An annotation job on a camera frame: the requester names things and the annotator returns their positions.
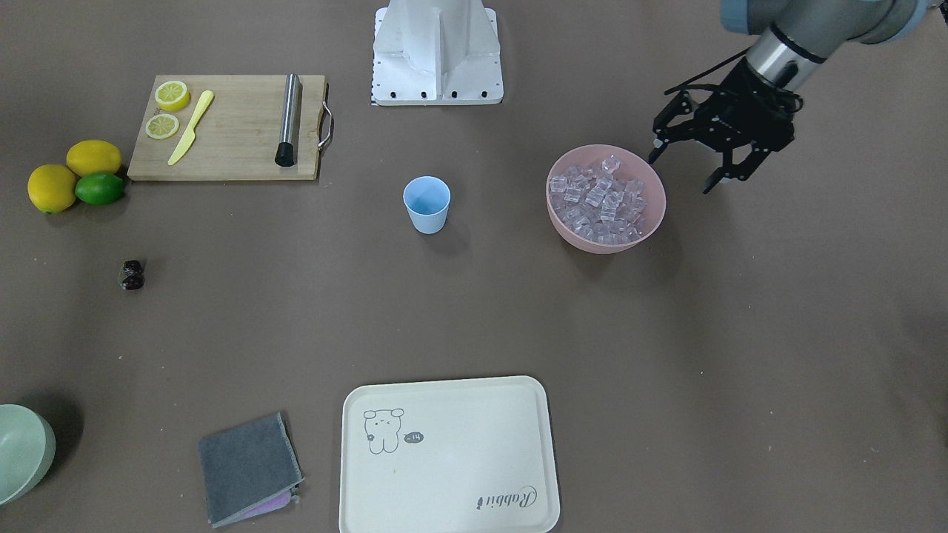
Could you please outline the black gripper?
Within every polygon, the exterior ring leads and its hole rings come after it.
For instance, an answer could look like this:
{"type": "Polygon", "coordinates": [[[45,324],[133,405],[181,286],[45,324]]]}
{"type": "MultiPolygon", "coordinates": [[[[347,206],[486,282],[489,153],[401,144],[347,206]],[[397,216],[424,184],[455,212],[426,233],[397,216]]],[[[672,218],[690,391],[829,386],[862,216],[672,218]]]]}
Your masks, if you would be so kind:
{"type": "Polygon", "coordinates": [[[649,163],[656,162],[672,143],[696,139],[722,156],[721,165],[704,180],[704,195],[721,180],[748,180],[771,151],[781,151],[795,139],[797,95],[763,81],[745,58],[724,80],[702,84],[701,90],[709,95],[697,110],[690,91],[680,90],[653,119],[655,140],[649,163]],[[741,147],[749,147],[749,154],[735,162],[734,151],[741,147]]]}

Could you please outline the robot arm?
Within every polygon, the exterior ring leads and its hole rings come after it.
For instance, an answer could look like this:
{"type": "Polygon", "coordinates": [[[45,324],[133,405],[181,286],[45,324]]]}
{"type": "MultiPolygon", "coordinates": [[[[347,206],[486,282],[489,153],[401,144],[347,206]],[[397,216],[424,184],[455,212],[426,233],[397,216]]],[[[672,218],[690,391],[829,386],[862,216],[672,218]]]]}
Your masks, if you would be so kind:
{"type": "Polygon", "coordinates": [[[700,73],[667,89],[647,162],[673,143],[694,141],[722,157],[705,192],[721,180],[751,178],[795,139],[793,119],[804,105],[799,89],[838,48],[901,39],[933,9],[930,1],[722,2],[722,27],[755,36],[755,43],[725,61],[730,71],[720,82],[700,73]]]}

